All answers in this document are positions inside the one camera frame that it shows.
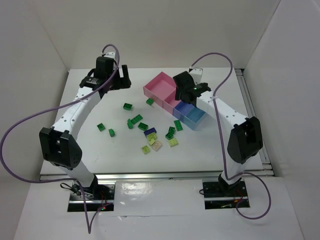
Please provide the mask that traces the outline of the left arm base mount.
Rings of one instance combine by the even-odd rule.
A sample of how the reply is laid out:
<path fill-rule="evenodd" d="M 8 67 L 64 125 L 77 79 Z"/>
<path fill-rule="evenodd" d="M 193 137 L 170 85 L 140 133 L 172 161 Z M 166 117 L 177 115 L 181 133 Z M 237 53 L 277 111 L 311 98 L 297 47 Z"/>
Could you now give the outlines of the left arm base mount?
<path fill-rule="evenodd" d="M 60 187 L 70 191 L 67 211 L 70 213 L 83 212 L 84 201 L 81 190 L 74 184 L 62 182 Z M 96 212 L 98 208 L 101 208 L 102 212 L 113 212 L 114 211 L 114 198 L 115 198 L 116 184 L 114 182 L 108 182 L 94 194 L 94 196 L 85 195 L 86 207 L 88 212 Z"/>

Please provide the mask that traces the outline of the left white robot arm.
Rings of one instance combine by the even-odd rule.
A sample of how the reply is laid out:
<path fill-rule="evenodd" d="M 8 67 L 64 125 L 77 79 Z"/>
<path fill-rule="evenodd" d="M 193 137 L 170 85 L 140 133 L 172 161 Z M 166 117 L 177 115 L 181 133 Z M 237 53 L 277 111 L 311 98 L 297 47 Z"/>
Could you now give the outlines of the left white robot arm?
<path fill-rule="evenodd" d="M 83 151 L 77 138 L 85 120 L 108 91 L 130 88 L 128 67 L 123 65 L 123 74 L 120 74 L 117 61 L 115 52 L 99 56 L 95 68 L 80 82 L 75 104 L 69 106 L 52 127 L 44 127 L 39 132 L 43 158 L 75 180 L 71 188 L 75 194 L 84 192 L 89 199 L 106 188 L 82 162 Z"/>

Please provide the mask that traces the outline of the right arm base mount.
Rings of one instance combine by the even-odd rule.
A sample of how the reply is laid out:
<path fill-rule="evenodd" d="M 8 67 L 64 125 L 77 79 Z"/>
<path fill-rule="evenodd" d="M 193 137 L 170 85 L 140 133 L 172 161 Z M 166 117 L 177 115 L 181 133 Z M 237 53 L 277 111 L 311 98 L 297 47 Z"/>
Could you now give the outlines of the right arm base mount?
<path fill-rule="evenodd" d="M 250 207 L 248 192 L 244 181 L 241 181 L 234 190 L 228 193 L 223 193 L 219 188 L 218 181 L 203 182 L 199 194 L 204 197 L 204 207 L 206 210 L 235 209 L 237 204 L 239 204 L 238 208 Z"/>

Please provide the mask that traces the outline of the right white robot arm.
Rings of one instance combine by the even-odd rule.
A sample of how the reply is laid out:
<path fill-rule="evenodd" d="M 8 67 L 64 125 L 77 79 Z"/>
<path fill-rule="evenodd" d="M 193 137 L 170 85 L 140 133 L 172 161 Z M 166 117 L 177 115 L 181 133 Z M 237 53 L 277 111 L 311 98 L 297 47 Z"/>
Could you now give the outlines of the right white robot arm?
<path fill-rule="evenodd" d="M 192 104 L 216 120 L 223 160 L 223 172 L 218 186 L 228 195 L 235 191 L 248 161 L 263 147 L 260 121 L 247 117 L 217 97 L 206 82 L 198 83 L 202 75 L 184 71 L 173 77 L 176 85 L 175 99 Z"/>

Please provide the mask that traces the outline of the small green lego brick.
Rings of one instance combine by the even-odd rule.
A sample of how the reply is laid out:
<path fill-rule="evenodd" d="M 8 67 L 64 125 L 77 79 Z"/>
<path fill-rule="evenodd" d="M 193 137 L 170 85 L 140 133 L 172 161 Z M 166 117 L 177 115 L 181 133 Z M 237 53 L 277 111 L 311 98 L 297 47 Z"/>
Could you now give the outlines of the small green lego brick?
<path fill-rule="evenodd" d="M 112 128 L 108 129 L 108 132 L 109 132 L 110 137 L 114 137 L 116 135 L 115 131 Z"/>

